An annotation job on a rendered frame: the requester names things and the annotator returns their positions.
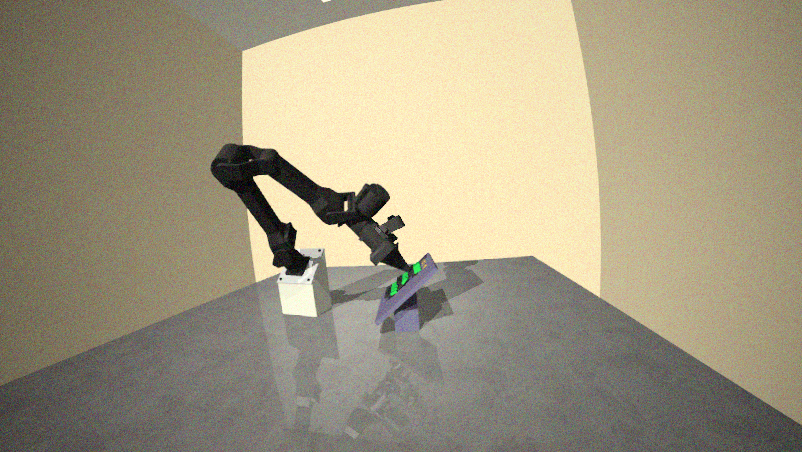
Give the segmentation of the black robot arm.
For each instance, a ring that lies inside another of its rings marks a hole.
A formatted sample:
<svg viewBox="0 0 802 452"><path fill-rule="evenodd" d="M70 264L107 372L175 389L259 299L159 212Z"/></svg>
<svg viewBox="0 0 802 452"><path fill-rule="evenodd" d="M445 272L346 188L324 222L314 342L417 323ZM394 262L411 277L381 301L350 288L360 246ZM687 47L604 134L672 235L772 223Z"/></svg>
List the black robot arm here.
<svg viewBox="0 0 802 452"><path fill-rule="evenodd" d="M273 148L226 144L211 162L210 170L223 187L236 192L244 202L267 234L274 254L272 265L284 267L286 275L301 277L310 258L295 250L297 230L291 222L280 221L254 182L254 176L268 175L304 200L324 223L338 227L346 224L355 235L390 200L388 191L378 183L364 183L357 194L355 191L337 193L321 187ZM348 202L347 211L345 201Z"/></svg>

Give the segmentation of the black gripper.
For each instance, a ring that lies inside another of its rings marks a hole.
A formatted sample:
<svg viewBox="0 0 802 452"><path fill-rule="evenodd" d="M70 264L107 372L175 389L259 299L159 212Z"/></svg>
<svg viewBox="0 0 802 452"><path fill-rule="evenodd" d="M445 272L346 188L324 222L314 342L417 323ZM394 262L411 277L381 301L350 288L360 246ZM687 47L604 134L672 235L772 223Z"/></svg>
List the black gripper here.
<svg viewBox="0 0 802 452"><path fill-rule="evenodd" d="M398 237L390 233L388 239L382 239L374 229L374 224L379 226L379 223L372 219L356 235L360 242L363 241L371 249L370 262L375 267L383 263L408 273L410 267L399 252L399 242L394 243Z"/></svg>

